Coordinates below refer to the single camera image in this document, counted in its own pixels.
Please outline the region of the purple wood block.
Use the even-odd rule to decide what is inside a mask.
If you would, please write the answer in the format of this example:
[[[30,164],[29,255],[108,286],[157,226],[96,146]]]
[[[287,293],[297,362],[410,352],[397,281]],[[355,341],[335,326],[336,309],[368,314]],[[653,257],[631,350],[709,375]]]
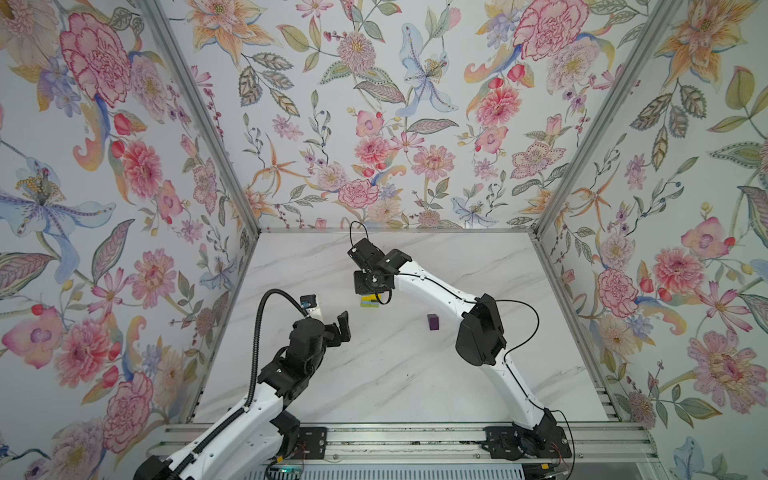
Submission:
[[[428,325],[430,331],[437,331],[440,328],[440,319],[436,314],[427,315]]]

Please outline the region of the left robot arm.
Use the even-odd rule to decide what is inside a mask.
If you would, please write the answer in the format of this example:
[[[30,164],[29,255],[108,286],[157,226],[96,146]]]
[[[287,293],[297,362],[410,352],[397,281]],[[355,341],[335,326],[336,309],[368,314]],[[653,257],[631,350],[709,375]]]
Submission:
[[[289,345],[258,374],[234,409],[165,459],[151,456],[136,479],[233,479],[250,467],[277,463],[306,445],[301,421],[287,407],[309,386],[326,350],[351,340],[349,314],[333,323],[308,317],[294,323]]]

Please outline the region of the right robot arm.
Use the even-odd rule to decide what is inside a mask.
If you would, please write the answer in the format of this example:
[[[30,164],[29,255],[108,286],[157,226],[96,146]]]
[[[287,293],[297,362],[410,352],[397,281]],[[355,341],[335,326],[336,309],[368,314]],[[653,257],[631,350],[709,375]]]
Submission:
[[[468,364],[485,373],[505,401],[512,420],[510,434],[518,448],[542,450],[555,441],[557,421],[540,404],[508,359],[504,326],[494,297],[466,293],[433,275],[405,252],[383,252],[369,239],[351,245],[348,256],[357,265],[354,286],[361,296],[393,294],[417,298],[457,322],[455,350]]]

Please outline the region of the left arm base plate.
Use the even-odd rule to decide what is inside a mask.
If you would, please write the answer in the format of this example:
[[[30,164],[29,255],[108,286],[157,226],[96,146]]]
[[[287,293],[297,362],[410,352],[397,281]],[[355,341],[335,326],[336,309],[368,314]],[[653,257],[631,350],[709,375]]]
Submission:
[[[297,427],[283,435],[276,456],[282,460],[323,460],[327,444],[327,427]]]

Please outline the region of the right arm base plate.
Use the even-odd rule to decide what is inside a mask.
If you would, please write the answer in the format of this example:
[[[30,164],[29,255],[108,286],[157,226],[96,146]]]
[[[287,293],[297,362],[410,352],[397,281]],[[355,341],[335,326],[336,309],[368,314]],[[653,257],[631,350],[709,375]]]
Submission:
[[[509,461],[571,459],[573,452],[567,432],[555,426],[548,431],[528,430],[517,425],[489,426],[483,429],[481,448],[492,459]]]

